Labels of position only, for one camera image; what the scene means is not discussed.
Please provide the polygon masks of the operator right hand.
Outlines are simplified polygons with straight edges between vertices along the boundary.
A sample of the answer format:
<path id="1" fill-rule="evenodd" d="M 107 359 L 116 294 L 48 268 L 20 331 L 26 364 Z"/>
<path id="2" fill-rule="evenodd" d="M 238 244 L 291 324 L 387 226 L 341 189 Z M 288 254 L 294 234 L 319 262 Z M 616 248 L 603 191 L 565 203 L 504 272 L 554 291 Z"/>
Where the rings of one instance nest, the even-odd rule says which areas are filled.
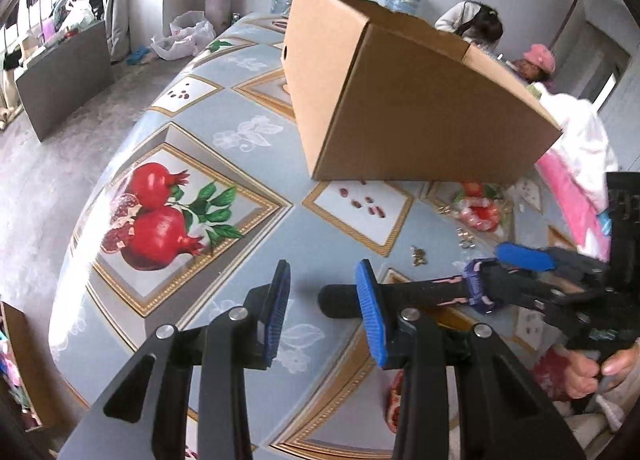
<path id="1" fill-rule="evenodd" d="M 582 399 L 597 391 L 600 376 L 611 378 L 610 386 L 622 383 L 639 362 L 639 345 L 619 350 L 601 365 L 578 350 L 569 350 L 566 358 L 564 391 L 570 399 Z"/>

